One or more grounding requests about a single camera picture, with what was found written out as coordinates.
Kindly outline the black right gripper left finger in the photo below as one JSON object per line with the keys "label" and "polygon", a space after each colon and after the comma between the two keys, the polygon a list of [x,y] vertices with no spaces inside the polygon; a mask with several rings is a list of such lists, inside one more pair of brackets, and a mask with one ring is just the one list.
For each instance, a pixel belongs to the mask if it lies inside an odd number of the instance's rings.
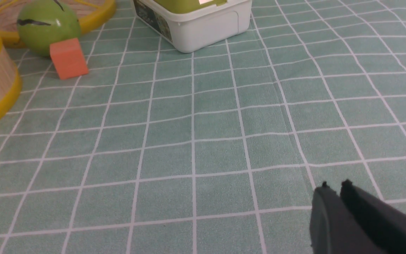
{"label": "black right gripper left finger", "polygon": [[314,254],[385,254],[357,224],[326,181],[314,190],[310,239]]}

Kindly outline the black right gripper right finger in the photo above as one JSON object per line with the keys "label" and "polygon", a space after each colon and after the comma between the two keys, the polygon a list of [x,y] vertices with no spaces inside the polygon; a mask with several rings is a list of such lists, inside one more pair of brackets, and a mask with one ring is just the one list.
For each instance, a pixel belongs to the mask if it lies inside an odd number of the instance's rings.
{"label": "black right gripper right finger", "polygon": [[340,198],[374,244],[388,254],[406,254],[406,214],[350,180],[342,182]]}

